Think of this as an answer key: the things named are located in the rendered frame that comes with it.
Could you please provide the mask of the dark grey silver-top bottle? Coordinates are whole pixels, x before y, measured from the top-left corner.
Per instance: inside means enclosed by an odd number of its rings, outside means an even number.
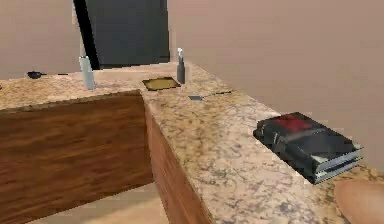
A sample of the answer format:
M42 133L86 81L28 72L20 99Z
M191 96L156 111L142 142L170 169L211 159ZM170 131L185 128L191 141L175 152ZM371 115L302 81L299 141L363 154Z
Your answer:
M180 84L185 84L185 65L182 48L178 48L177 80Z

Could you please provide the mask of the brown wooden granite-top counter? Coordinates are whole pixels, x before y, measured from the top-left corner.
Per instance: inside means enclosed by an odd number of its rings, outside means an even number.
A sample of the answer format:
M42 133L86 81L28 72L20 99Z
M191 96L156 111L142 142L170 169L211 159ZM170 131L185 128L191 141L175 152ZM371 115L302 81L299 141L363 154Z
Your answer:
M334 180L310 184L253 137L257 121L273 116L272 109L234 90L190 100L231 90L195 65L180 88L144 87L143 80L175 73L172 63L100 70L94 90L77 73L0 80L0 108L137 90L217 224L343 224Z

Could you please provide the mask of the black books with red cover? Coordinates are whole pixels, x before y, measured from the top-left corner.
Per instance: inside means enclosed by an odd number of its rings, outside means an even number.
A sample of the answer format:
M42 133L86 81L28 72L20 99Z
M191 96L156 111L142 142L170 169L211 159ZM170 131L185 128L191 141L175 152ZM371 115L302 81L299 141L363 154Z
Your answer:
M312 184L333 178L362 159L362 146L300 113L261 120L253 136Z

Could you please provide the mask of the tan round bread loaf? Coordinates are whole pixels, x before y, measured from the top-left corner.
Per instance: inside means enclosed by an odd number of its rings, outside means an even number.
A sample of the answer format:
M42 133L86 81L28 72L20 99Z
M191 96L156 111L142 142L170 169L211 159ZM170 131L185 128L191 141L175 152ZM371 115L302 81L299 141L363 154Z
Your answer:
M336 184L335 200L350 224L384 224L384 184L345 180Z

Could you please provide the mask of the black fridge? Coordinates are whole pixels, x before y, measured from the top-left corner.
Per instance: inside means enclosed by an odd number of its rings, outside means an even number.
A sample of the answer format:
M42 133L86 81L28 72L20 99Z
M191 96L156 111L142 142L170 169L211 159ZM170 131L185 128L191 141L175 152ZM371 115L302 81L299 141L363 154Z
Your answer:
M72 0L94 70L170 61L167 0Z

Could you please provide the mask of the pale grey-blue tall bottle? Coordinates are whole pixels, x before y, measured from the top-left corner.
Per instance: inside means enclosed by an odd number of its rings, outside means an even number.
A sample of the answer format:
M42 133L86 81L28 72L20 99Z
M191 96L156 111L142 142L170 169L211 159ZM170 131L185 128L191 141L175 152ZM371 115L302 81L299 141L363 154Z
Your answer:
M80 56L79 64L83 74L83 81L88 90L95 89L94 74L88 56Z

